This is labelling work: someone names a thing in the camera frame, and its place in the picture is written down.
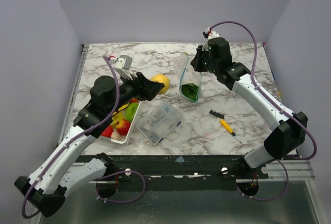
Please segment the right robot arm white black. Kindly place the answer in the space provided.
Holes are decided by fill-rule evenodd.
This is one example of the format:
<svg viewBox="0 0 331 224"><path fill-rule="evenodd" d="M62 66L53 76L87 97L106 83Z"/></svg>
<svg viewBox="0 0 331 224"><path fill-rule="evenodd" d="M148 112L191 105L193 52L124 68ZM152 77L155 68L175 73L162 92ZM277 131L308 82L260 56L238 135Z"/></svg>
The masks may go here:
<svg viewBox="0 0 331 224"><path fill-rule="evenodd" d="M191 66L196 72L210 72L229 90L246 100L264 119L271 134L263 144L248 152L238 165L238 173L250 178L257 167L273 159L281 159L305 140L308 117L294 113L269 94L242 63L232 61L229 43L222 37L199 45Z"/></svg>

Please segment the yellow lemon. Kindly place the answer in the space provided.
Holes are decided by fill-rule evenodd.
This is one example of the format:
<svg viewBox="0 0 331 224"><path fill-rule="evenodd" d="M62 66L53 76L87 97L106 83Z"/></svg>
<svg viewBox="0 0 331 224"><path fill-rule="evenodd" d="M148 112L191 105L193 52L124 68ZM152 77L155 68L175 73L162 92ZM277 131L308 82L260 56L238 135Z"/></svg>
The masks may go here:
<svg viewBox="0 0 331 224"><path fill-rule="evenodd" d="M160 90L160 92L158 93L158 95L165 94L168 91L169 87L170 87L170 80L169 80L169 78L166 77L163 74L157 74L157 75L153 76L151 78L151 81L157 82L157 83L162 83L164 85L164 87Z"/></svg>

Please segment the clear zip top bag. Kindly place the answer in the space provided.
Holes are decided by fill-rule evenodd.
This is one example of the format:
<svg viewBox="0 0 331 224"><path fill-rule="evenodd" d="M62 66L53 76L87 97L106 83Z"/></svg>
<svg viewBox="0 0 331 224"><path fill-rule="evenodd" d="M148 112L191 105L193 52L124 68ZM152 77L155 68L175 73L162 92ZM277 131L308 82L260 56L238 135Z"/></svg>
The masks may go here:
<svg viewBox="0 0 331 224"><path fill-rule="evenodd" d="M193 55L188 54L187 52L183 52L180 54L180 56L177 59L177 65L176 65L176 72L179 79L178 88L180 92L180 88L183 84L187 83L194 83L200 88L200 94L198 97L198 101L201 95L201 81L202 81L202 75L200 72L194 71L193 67L191 66L191 62L194 59Z"/></svg>

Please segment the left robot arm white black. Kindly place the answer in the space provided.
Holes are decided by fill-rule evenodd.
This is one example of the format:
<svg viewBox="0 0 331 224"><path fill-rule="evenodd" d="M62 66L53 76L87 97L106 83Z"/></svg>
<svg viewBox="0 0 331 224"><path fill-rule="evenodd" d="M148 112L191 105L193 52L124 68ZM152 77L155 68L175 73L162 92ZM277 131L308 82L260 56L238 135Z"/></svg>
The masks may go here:
<svg viewBox="0 0 331 224"><path fill-rule="evenodd" d="M44 217L54 215L66 197L88 182L114 176L114 161L106 154L96 155L90 162L68 174L82 152L100 137L112 123L112 115L131 99L153 100L168 89L162 82L147 79L137 72L119 85L116 77L101 76L90 89L91 99L74 119L64 140L50 157L30 176L20 176L14 185Z"/></svg>

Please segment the green leafy vegetable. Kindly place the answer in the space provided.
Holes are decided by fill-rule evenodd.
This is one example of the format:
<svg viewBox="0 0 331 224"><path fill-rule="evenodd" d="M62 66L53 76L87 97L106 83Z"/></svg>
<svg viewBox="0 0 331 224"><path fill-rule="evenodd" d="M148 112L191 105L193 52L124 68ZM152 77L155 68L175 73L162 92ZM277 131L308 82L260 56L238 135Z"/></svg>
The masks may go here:
<svg viewBox="0 0 331 224"><path fill-rule="evenodd" d="M180 92L188 100L197 102L199 94L200 94L200 88L197 85L195 85L194 83L187 83L187 84L183 84L181 86Z"/></svg>

